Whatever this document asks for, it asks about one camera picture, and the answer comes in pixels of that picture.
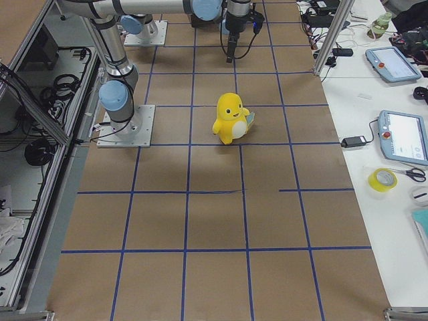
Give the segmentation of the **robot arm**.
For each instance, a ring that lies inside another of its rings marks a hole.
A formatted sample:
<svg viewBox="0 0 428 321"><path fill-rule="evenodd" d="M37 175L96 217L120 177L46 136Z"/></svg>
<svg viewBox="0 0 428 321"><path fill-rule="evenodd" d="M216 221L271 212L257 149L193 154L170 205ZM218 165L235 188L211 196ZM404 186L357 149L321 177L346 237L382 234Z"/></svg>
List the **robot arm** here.
<svg viewBox="0 0 428 321"><path fill-rule="evenodd" d="M110 117L113 133L128 134L134 126L138 71L126 55L115 16L85 18L84 23L108 74L99 91L100 102Z"/></svg>
<svg viewBox="0 0 428 321"><path fill-rule="evenodd" d="M116 17L185 13L210 21L221 16L222 4L222 1L64 1L67 9L90 24L98 55L112 74L117 70L127 73L132 68L116 26Z"/></svg>

